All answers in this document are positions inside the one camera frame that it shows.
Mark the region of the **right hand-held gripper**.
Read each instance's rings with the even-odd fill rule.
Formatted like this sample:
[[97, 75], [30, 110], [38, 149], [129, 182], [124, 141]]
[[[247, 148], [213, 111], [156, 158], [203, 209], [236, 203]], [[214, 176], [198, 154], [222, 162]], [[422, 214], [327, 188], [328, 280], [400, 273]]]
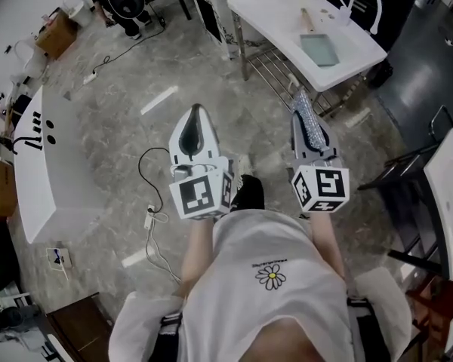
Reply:
[[297, 111], [291, 117], [294, 175], [291, 186], [304, 213], [333, 213], [350, 200], [350, 172], [338, 157], [336, 134], [322, 127], [326, 148], [314, 161], [307, 129]]

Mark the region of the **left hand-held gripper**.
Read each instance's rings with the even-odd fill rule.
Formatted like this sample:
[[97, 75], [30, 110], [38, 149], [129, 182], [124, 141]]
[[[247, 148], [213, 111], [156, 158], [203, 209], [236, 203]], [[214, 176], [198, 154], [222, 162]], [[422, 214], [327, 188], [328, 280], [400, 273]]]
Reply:
[[[196, 156], [197, 134], [199, 147]], [[233, 172], [220, 153], [214, 125], [204, 106], [195, 104], [182, 115], [169, 140], [169, 186], [181, 219], [202, 220], [230, 211]]]

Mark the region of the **grey scrubbing cloth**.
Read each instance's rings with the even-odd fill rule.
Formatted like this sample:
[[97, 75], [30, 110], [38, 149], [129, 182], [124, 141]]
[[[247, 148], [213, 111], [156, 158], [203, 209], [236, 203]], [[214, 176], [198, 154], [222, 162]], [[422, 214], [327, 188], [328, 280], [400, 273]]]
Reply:
[[291, 106], [293, 114], [300, 119], [300, 128], [305, 144], [317, 152], [327, 151], [327, 139], [317, 120], [316, 113], [313, 111], [307, 92], [303, 88], [294, 95]]

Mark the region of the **teal glass tray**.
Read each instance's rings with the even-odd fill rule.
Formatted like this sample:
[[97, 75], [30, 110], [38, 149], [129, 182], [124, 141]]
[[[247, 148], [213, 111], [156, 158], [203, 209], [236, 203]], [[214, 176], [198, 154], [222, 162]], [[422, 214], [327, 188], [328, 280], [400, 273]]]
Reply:
[[300, 47], [318, 67], [331, 67], [339, 64], [334, 45], [326, 34], [316, 31], [313, 20], [306, 8], [300, 10], [307, 29], [300, 35]]

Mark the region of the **person's left forearm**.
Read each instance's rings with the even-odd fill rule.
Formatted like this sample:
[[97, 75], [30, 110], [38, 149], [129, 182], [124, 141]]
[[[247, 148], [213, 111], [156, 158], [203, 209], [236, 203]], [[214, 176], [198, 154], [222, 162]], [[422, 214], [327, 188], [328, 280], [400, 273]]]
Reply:
[[181, 269], [180, 295], [186, 298], [213, 261], [213, 219], [193, 221]]

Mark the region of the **person's right forearm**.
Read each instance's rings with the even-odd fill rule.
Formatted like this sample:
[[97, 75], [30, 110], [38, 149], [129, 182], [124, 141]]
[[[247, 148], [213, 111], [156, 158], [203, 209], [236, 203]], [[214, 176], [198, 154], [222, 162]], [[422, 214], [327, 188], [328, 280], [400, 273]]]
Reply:
[[344, 263], [334, 235], [330, 215], [320, 212], [311, 213], [310, 228], [313, 244], [319, 251], [321, 257], [344, 280]]

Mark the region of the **black shoe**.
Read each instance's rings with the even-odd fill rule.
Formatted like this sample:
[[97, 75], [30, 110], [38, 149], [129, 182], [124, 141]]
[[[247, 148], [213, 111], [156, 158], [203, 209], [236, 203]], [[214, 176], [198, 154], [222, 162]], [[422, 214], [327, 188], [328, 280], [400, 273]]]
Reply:
[[236, 196], [231, 202], [230, 211], [264, 210], [265, 198], [262, 182], [257, 177], [249, 174], [242, 174], [240, 180], [241, 185], [238, 187]]

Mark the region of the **metal sink rack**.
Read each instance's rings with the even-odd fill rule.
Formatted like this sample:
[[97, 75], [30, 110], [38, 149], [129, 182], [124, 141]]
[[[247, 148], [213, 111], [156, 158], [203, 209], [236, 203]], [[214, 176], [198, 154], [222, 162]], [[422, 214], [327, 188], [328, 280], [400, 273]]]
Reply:
[[318, 91], [285, 53], [272, 44], [266, 43], [253, 54], [247, 54], [242, 19], [236, 13], [232, 13], [232, 16], [243, 79], [247, 81], [251, 73], [257, 73], [287, 109], [291, 108], [289, 103], [294, 95], [303, 88], [318, 116], [333, 116], [350, 100], [358, 87], [366, 83], [368, 72], [365, 70], [328, 90]]

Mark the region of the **black metal stand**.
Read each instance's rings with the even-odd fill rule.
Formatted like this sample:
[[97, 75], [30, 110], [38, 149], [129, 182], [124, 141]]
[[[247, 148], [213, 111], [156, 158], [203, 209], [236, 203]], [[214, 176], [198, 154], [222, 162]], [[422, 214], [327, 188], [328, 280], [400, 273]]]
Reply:
[[424, 174], [442, 141], [387, 161], [384, 171], [359, 190], [377, 189], [387, 206], [403, 245], [390, 250], [390, 257], [450, 280], [441, 220]]

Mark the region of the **white curved faucet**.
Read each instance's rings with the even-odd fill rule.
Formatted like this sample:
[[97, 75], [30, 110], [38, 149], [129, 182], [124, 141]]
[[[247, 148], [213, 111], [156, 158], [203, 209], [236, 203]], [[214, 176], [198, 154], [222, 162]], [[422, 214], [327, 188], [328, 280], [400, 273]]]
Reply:
[[[349, 0], [348, 5], [344, 2], [344, 0], [339, 0], [339, 2], [341, 3], [341, 6], [339, 8], [339, 12], [338, 12], [336, 20], [338, 21], [338, 23], [340, 25], [347, 26], [350, 23], [350, 16], [352, 14], [352, 9], [353, 9], [355, 0]], [[377, 2], [377, 12], [376, 12], [374, 22], [369, 30], [369, 33], [371, 35], [377, 35], [378, 26], [381, 21], [381, 15], [382, 15], [382, 11], [383, 11], [382, 1], [376, 0], [376, 2]]]

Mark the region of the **white ceramic sink basin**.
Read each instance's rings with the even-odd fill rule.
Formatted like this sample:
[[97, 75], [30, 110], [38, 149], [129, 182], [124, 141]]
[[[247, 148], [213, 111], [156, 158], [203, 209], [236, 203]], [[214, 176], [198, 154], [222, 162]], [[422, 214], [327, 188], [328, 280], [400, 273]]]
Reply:
[[[318, 92], [326, 91], [380, 63], [387, 52], [327, 0], [227, 0], [229, 9], [281, 51]], [[339, 63], [320, 67], [301, 48], [307, 33], [301, 10], [333, 43]]]

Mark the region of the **white sink with black tap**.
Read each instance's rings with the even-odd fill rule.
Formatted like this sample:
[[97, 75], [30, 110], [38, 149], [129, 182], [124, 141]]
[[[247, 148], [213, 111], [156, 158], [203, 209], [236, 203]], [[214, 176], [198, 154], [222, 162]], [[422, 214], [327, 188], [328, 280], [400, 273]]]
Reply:
[[453, 280], [453, 129], [451, 129], [424, 166], [442, 226], [448, 278]]

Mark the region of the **white counter with black marks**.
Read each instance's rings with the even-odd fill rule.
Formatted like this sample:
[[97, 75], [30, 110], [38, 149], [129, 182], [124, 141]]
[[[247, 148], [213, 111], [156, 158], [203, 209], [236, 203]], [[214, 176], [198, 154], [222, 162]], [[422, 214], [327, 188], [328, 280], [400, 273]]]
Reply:
[[74, 103], [42, 86], [14, 131], [18, 205], [31, 244], [80, 241], [105, 210], [77, 114]]

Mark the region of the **white daisy-print t-shirt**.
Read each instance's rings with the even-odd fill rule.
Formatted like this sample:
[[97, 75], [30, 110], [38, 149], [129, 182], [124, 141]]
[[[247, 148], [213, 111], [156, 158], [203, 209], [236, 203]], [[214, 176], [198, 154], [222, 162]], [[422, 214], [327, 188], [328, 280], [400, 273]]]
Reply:
[[390, 272], [342, 279], [311, 228], [268, 210], [214, 222], [213, 261], [183, 298], [130, 293], [110, 362], [396, 362], [411, 309]]

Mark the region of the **dark wooden cabinet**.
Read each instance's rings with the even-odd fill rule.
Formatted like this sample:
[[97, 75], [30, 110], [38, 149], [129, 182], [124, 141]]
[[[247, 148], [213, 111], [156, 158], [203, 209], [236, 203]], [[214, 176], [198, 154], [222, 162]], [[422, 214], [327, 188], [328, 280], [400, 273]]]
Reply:
[[112, 324], [101, 311], [98, 296], [94, 293], [45, 315], [73, 362], [109, 362]]

